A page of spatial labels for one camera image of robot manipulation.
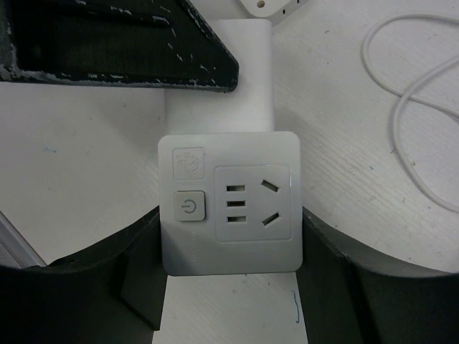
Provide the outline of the white cube power socket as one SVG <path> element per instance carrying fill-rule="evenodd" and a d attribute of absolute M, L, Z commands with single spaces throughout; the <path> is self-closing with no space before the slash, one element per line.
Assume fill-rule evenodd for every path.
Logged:
<path fill-rule="evenodd" d="M 295 133 L 168 135 L 158 144 L 158 171 L 169 275 L 293 272 L 302 265 Z"/>

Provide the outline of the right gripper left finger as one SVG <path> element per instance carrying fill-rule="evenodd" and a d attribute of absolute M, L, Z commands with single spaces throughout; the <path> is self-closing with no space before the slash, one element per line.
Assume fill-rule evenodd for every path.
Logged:
<path fill-rule="evenodd" d="M 46 267 L 1 266 L 1 341 L 151 343 L 166 282 L 153 210 Z"/>

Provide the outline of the white square plug adapter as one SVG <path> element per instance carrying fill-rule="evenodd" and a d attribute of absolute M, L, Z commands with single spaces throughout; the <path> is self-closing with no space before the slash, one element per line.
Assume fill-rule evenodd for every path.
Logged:
<path fill-rule="evenodd" d="M 308 0 L 237 0 L 236 3 L 250 17 L 274 20 L 292 14 Z"/>

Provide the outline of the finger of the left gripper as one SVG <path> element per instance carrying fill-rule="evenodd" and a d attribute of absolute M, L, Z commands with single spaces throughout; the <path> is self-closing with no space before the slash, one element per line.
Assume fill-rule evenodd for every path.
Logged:
<path fill-rule="evenodd" d="M 190 1 L 3 1 L 1 80 L 231 92 L 239 64 Z"/>

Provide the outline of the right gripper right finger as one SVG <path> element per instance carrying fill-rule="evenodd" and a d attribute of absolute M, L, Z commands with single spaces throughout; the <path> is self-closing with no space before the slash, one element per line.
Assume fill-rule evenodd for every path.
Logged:
<path fill-rule="evenodd" d="M 303 210 L 309 343 L 457 343 L 458 273 L 389 256 Z"/>

